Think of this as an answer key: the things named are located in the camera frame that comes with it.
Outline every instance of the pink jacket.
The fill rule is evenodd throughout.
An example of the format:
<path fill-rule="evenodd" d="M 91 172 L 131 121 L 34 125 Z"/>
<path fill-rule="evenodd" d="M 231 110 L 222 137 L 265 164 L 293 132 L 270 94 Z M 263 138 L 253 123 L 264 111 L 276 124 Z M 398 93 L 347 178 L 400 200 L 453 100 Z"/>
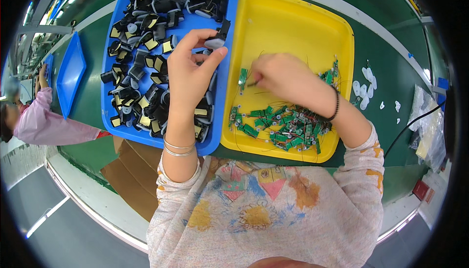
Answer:
<path fill-rule="evenodd" d="M 63 119 L 51 111 L 52 89 L 38 92 L 34 102 L 25 109 L 13 135 L 19 140 L 33 145 L 74 145 L 96 139 L 100 129 Z"/>

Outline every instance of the empty blue tray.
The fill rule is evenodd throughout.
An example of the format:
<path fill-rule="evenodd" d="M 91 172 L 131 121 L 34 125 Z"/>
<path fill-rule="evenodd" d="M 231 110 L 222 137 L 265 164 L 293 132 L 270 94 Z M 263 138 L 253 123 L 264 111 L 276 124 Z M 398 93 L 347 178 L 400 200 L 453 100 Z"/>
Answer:
<path fill-rule="evenodd" d="M 45 70 L 45 78 L 47 79 L 47 83 L 49 87 L 52 88 L 52 63 L 54 60 L 54 56 L 49 54 L 49 56 L 44 60 L 44 64 L 47 64 L 47 69 Z"/>
<path fill-rule="evenodd" d="M 57 76 L 57 82 L 55 84 L 64 119 L 67 119 L 70 114 L 76 89 L 78 89 L 85 69 L 86 63 L 83 57 L 80 37 L 78 33 L 75 32 L 63 55 L 59 75 Z"/>

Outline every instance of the hair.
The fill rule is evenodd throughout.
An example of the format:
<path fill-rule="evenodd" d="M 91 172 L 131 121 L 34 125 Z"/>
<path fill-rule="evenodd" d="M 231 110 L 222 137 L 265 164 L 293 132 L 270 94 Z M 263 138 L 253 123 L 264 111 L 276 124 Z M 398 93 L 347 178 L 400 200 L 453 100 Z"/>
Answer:
<path fill-rule="evenodd" d="M 5 123 L 5 119 L 7 119 L 8 103 L 8 101 L 2 101 L 0 107 L 0 137 L 2 141 L 6 143 L 8 143 L 13 137 L 13 130 L 9 129 L 7 124 Z"/>

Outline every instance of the black cable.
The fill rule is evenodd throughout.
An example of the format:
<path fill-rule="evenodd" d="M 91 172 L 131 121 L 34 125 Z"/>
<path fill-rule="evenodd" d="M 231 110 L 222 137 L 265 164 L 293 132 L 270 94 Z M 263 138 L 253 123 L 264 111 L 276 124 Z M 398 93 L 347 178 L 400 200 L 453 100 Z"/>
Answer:
<path fill-rule="evenodd" d="M 438 108 L 442 107 L 444 104 L 445 104 L 446 100 L 443 101 L 440 105 L 438 105 L 437 107 L 435 107 L 434 109 L 431 109 L 429 112 L 425 113 L 425 114 L 422 114 L 420 115 L 419 117 L 415 118 L 414 120 L 412 120 L 409 124 L 406 125 L 406 127 L 399 133 L 399 135 L 394 139 L 394 141 L 392 142 L 392 144 L 389 146 L 389 148 L 387 149 L 386 151 L 386 154 L 384 154 L 384 159 L 386 159 L 386 156 L 388 155 L 390 149 L 394 146 L 394 144 L 397 142 L 397 140 L 402 136 L 402 134 L 404 133 L 404 131 L 406 131 L 406 129 L 409 128 L 409 126 L 411 126 L 414 122 L 416 122 L 417 120 L 421 119 L 421 118 L 424 118 L 425 116 L 435 112 L 438 110 Z"/>

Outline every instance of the wrist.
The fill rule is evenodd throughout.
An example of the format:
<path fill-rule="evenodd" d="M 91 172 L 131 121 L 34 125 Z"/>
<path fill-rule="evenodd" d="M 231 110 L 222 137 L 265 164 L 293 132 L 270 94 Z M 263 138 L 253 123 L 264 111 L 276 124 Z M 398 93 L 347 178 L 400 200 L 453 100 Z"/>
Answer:
<path fill-rule="evenodd" d="M 315 81 L 309 90 L 307 108 L 325 118 L 335 113 L 337 95 L 334 88 L 323 81 Z"/>

